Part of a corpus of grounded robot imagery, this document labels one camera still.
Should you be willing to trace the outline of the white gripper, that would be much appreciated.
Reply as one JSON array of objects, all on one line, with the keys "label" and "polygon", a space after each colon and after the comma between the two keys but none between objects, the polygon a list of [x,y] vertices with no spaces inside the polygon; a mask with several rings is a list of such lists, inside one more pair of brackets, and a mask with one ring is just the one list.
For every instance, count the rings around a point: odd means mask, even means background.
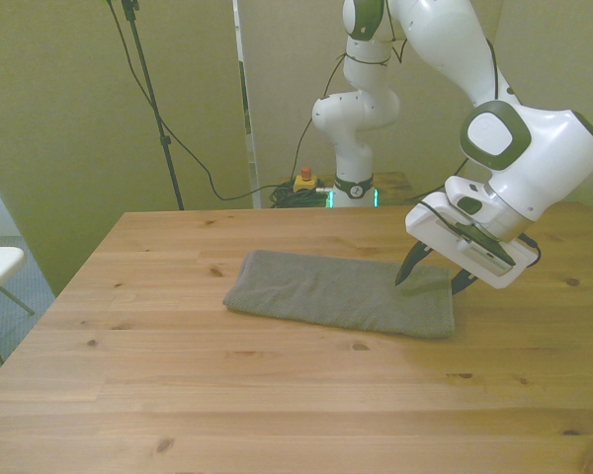
[{"label": "white gripper", "polygon": [[532,239],[525,235],[510,242],[495,239],[480,224],[456,210],[442,192],[418,202],[406,215],[405,226],[417,242],[406,255],[395,285],[403,283],[433,251],[461,268],[451,281],[452,295],[478,279],[494,288],[504,288],[537,263],[537,243]]}]

